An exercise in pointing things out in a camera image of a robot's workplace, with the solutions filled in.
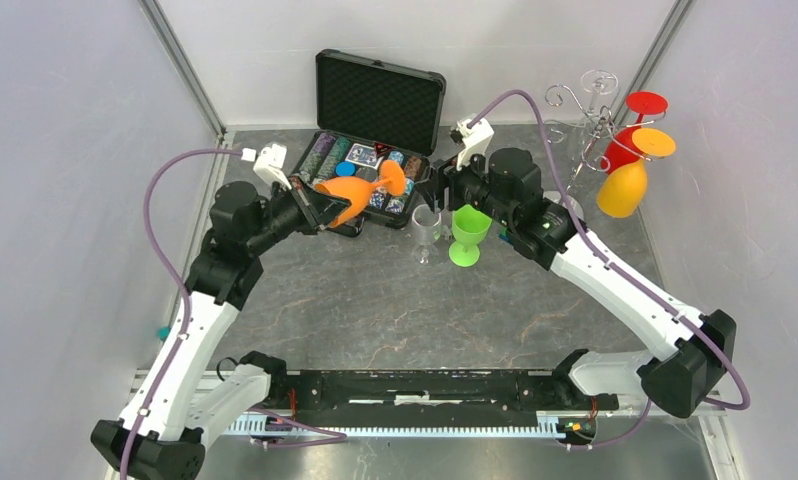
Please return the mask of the chrome wine glass rack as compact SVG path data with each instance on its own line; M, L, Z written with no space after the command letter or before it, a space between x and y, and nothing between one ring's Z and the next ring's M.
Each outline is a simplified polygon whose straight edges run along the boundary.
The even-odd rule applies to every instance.
M572 170L564 193L553 188L545 196L559 205L571 205L581 217L583 209L572 190L579 174L591 170L606 176L595 197L597 207L609 217L627 218L635 213L647 192L646 164L675 152L675 141L653 127L666 115L669 102L651 91L630 93L623 105L637 115L636 119L629 123L615 121L611 111L614 104L603 105L600 98L619 97L617 76L594 69L584 73L580 82L589 94L586 104L562 84L549 87L545 93L546 103L553 107L561 106L563 95L569 94L581 113L573 123L554 122L550 127L552 142L566 144L565 162Z

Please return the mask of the black poker chip case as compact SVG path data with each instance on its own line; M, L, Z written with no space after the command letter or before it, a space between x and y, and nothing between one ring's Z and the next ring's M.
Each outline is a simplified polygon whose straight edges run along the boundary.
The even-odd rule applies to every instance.
M417 198L415 183L428 166L437 145L445 99L446 78L378 59L324 49L315 56L318 130L293 172L314 186L337 177L335 166L353 143L387 147L386 159L404 171L402 195L377 189L357 217L335 228L345 237L358 236L365 223L401 229L411 217ZM377 169L356 165L354 176L373 180Z

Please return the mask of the playing card deck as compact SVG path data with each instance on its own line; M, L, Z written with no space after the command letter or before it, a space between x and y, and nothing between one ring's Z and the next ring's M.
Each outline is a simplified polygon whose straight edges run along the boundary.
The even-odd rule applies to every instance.
M360 143L353 143L344 160L346 162L377 169L380 163L373 147Z

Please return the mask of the red wine glass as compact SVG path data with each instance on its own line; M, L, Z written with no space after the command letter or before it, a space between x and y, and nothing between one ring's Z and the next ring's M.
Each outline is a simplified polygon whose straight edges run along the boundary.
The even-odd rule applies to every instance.
M607 146L600 162L600 166L607 175L640 158L642 151L635 146L632 140L634 132L645 125L646 117L656 115L663 117L669 107L669 102L665 97L651 91L631 93L627 96L625 104L631 111L637 113L638 117L634 124L625 126L616 133Z

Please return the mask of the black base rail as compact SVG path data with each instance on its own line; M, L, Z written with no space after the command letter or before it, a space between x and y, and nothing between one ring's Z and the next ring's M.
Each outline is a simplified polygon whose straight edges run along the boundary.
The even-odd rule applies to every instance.
M589 397L545 370L301 370L271 384L252 407L306 425L339 427L529 427L539 412L616 411L615 395Z

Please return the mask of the yellow wine glass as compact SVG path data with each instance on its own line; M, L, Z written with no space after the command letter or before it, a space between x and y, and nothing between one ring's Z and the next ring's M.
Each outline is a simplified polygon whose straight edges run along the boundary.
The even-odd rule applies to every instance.
M599 209L614 218L632 215L643 200L648 188L647 158L667 157L676 150L673 138L654 128L637 128L631 140L639 151L637 160L615 169L596 197Z

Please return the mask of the green wine glass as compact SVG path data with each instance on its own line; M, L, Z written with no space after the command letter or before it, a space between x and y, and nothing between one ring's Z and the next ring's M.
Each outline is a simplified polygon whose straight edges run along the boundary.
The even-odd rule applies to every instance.
M449 247L450 260L459 267L471 267L480 258L478 245L486 238L492 219L471 205L464 205L453 213L453 243Z

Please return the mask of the clear wine glass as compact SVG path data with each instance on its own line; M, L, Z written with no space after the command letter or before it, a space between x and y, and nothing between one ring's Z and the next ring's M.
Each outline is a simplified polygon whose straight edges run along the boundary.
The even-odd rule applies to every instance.
M617 76L601 69L585 72L576 89L566 85L556 87L557 103L562 105L565 100L571 100L578 110L576 119L564 121L567 126L564 140L567 142L567 152L574 161L586 162L589 159L610 126L610 107L618 95Z
M442 233L442 217L426 204L417 206L411 215L411 233L415 241L412 258L419 265L438 262L438 241Z

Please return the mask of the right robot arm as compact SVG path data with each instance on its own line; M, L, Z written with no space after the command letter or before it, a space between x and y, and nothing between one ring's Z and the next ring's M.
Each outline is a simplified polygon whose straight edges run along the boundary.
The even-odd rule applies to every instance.
M577 350L555 369L555 400L577 408L600 395L643 395L664 412L688 418L728 372L737 325L727 313L704 314L663 291L614 254L579 217L545 196L530 152L503 148L467 166L456 159L423 170L416 184L437 209L470 206L504 227L514 250L599 302L644 350Z

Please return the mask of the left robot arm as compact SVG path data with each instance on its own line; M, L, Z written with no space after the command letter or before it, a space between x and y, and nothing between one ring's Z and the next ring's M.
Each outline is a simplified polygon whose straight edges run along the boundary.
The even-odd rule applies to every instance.
M281 405L289 394L283 361L246 355L233 374L195 396L212 353L263 273L263 253L295 232L313 235L351 203L293 177L271 198L247 181L221 187L212 226L188 276L173 330L143 384L116 420L99 421L91 442L122 478L194 479L207 451L250 407Z

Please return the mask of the orange wine glass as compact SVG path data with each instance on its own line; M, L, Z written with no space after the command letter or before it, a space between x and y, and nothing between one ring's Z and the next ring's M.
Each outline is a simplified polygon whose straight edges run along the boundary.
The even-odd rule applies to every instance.
M318 183L315 186L316 191L350 202L350 205L328 226L335 228L358 216L367 207L373 192L379 187L383 187L393 196L399 196L404 193L406 179L402 167L397 162L392 160L383 161L380 166L379 177L373 182L358 177L335 177Z

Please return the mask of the blue dealer chip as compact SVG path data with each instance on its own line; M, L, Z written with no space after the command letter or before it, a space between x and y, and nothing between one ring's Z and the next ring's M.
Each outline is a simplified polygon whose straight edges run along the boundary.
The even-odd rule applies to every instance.
M335 166L335 174L337 177L354 176L355 172L356 165L348 161L342 161Z

